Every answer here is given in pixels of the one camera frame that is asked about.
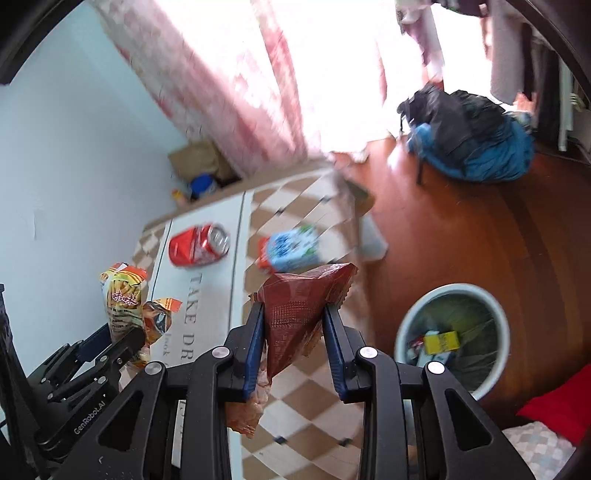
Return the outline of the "yellow flat box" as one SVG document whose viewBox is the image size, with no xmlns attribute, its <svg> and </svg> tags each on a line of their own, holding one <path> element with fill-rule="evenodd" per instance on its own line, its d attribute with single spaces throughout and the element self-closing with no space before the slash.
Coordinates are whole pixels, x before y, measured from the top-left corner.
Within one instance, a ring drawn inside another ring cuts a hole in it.
<svg viewBox="0 0 591 480">
<path fill-rule="evenodd" d="M 456 331 L 427 332 L 423 337 L 423 346 L 427 355 L 439 355 L 459 350 L 461 344 Z"/>
</svg>

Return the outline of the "blue and red milk carton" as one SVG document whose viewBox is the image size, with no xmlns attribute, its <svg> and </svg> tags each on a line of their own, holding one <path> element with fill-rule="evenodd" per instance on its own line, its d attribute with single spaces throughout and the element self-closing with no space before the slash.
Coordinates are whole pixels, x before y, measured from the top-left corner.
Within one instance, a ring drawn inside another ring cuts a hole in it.
<svg viewBox="0 0 591 480">
<path fill-rule="evenodd" d="M 291 273 L 320 264 L 320 235 L 303 225 L 259 241 L 256 266 L 269 273 Z"/>
</svg>

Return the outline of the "orange striped snack bag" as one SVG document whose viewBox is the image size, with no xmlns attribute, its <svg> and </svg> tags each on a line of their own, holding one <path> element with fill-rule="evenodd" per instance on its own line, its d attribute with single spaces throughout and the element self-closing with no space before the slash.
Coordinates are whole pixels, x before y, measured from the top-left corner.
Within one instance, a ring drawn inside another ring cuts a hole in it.
<svg viewBox="0 0 591 480">
<path fill-rule="evenodd" d="M 181 301 L 170 297 L 148 301 L 147 280 L 145 270 L 122 262 L 100 275 L 111 339 L 122 339 L 132 328 L 145 334 L 144 345 L 129 361 L 133 371 L 149 362 L 151 345 L 170 329 L 173 315 L 182 306 Z"/>
</svg>

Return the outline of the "red pillow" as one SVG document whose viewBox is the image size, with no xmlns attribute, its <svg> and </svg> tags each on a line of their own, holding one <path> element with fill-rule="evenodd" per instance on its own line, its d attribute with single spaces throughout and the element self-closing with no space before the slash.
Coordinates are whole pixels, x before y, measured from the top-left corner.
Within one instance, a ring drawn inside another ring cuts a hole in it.
<svg viewBox="0 0 591 480">
<path fill-rule="evenodd" d="M 590 430 L 591 365 L 587 364 L 559 388 L 529 400 L 517 415 L 543 423 L 578 447 Z"/>
</svg>

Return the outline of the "hanging clothes on rack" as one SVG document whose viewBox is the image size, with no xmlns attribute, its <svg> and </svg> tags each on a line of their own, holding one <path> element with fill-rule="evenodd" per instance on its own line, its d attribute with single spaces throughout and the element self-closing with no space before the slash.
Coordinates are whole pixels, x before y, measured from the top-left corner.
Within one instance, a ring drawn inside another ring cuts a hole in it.
<svg viewBox="0 0 591 480">
<path fill-rule="evenodd" d="M 431 1 L 399 1 L 401 31 L 412 37 L 422 52 L 426 78 L 444 85 L 445 58 Z M 575 136 L 576 103 L 581 99 L 575 76 L 547 39 L 507 1 L 443 1 L 458 14 L 478 17 L 484 48 L 491 59 L 490 93 L 510 105 L 522 95 L 535 104 L 533 127 L 539 138 L 560 152 Z"/>
</svg>

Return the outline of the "checkered bed sheet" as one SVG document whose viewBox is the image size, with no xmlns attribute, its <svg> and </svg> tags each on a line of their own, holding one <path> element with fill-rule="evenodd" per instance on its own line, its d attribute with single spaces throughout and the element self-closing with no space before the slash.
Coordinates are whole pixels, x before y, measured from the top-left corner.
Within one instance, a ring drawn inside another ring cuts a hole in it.
<svg viewBox="0 0 591 480">
<path fill-rule="evenodd" d="M 324 264 L 359 264 L 359 223 L 372 205 L 369 193 L 325 162 L 260 174 L 187 209 L 146 225 L 132 257 L 148 275 L 149 301 L 179 302 L 170 329 L 152 345 L 151 356 L 167 367 L 193 361 L 223 347 L 229 333 L 226 373 L 245 372 L 242 385 L 264 378 L 266 320 L 256 301 L 266 272 L 256 265 L 263 239 L 298 227 L 318 234 Z M 173 265 L 170 241 L 197 226 L 217 223 L 229 250 L 204 267 Z M 363 408 L 339 399 L 325 345 L 266 382 L 266 406 L 256 431 L 228 433 L 235 479 L 354 479 L 359 474 Z"/>
</svg>

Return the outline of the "blue black clothes pile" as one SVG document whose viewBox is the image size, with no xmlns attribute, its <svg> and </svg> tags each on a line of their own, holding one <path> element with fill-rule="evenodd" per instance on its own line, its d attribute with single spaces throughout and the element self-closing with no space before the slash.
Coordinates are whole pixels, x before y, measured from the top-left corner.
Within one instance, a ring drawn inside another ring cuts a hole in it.
<svg viewBox="0 0 591 480">
<path fill-rule="evenodd" d="M 457 90 L 451 94 L 428 84 L 399 104 L 410 133 L 407 146 L 423 166 L 472 183 L 514 181 L 534 158 L 534 140 L 519 120 L 485 96 Z"/>
</svg>

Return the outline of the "blue round container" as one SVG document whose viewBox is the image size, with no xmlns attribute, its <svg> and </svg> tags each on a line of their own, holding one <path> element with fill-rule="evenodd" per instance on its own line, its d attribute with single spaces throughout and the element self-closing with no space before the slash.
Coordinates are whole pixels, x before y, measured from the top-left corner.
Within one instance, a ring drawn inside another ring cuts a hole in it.
<svg viewBox="0 0 591 480">
<path fill-rule="evenodd" d="M 200 174 L 193 178 L 190 181 L 189 187 L 191 193 L 190 198 L 192 200 L 198 200 L 219 190 L 216 179 L 208 173 Z"/>
</svg>

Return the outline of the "pink floral curtain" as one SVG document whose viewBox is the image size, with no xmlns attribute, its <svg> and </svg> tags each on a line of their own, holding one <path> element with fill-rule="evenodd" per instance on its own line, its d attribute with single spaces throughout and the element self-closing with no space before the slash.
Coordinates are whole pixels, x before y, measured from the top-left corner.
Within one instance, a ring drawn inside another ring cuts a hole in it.
<svg viewBox="0 0 591 480">
<path fill-rule="evenodd" d="M 384 139 L 387 81 L 367 1 L 96 1 L 172 124 L 242 176 Z"/>
</svg>

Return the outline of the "white trash bin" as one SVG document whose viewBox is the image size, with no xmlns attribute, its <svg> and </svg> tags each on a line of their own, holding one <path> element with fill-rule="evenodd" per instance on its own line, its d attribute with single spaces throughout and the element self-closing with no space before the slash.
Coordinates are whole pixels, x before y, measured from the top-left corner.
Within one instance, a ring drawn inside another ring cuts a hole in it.
<svg viewBox="0 0 591 480">
<path fill-rule="evenodd" d="M 394 360 L 424 367 L 442 363 L 481 400 L 506 367 L 510 330 L 497 299 L 473 284 L 455 283 L 421 297 L 401 323 Z"/>
</svg>

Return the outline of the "dark red snack bag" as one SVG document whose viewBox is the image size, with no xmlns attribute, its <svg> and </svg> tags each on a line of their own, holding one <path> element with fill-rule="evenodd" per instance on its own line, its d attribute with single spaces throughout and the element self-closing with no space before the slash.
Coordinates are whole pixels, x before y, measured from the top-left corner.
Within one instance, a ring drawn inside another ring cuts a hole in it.
<svg viewBox="0 0 591 480">
<path fill-rule="evenodd" d="M 267 378 L 310 354 L 321 335 L 322 312 L 344 303 L 357 272 L 353 263 L 337 263 L 303 273 L 274 273 L 250 295 L 263 304 Z"/>
</svg>

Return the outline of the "crushed red soda can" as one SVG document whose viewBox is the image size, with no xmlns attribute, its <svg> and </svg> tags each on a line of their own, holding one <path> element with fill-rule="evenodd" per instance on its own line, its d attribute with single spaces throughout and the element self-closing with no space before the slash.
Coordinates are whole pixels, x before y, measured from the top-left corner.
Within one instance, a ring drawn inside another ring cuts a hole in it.
<svg viewBox="0 0 591 480">
<path fill-rule="evenodd" d="M 168 257 L 177 267 L 209 265 L 228 254 L 229 246 L 228 232 L 221 225 L 195 225 L 170 239 Z"/>
</svg>

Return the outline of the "brown cardboard box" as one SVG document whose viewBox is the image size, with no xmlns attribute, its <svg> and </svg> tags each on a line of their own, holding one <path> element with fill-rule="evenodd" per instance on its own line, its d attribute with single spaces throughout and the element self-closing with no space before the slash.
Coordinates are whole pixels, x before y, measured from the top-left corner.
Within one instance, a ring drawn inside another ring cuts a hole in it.
<svg viewBox="0 0 591 480">
<path fill-rule="evenodd" d="M 211 140 L 190 143 L 168 155 L 176 176 L 190 183 L 194 178 L 208 174 L 222 184 L 238 179 L 221 150 Z"/>
</svg>

